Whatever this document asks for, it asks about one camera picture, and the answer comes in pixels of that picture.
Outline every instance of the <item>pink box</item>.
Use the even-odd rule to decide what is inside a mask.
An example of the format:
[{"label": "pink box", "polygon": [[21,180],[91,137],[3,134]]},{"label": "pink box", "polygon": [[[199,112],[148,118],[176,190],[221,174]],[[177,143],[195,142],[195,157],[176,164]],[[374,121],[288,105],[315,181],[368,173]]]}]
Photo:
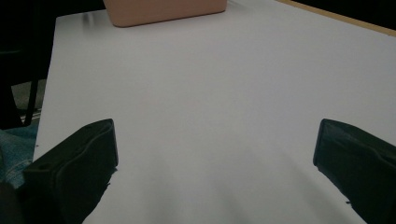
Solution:
[{"label": "pink box", "polygon": [[104,0],[113,25],[128,27],[225,11],[227,0]]}]

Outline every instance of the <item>table surface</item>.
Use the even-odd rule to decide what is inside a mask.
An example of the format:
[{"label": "table surface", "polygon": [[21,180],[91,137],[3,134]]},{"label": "table surface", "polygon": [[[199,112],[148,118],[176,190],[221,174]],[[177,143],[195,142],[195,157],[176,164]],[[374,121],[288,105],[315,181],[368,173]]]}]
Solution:
[{"label": "table surface", "polygon": [[84,223],[364,223],[313,165],[322,119],[396,144],[396,38],[272,0],[131,28],[57,20],[35,159],[114,119]]}]

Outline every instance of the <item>white table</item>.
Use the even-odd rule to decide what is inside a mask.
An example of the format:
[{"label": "white table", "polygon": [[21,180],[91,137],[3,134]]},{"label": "white table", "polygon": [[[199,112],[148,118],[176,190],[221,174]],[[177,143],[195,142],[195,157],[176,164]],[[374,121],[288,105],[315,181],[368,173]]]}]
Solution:
[{"label": "white table", "polygon": [[396,145],[396,38],[271,0],[115,28],[59,18],[35,158],[115,121],[84,223],[364,223],[312,158],[322,119]]}]

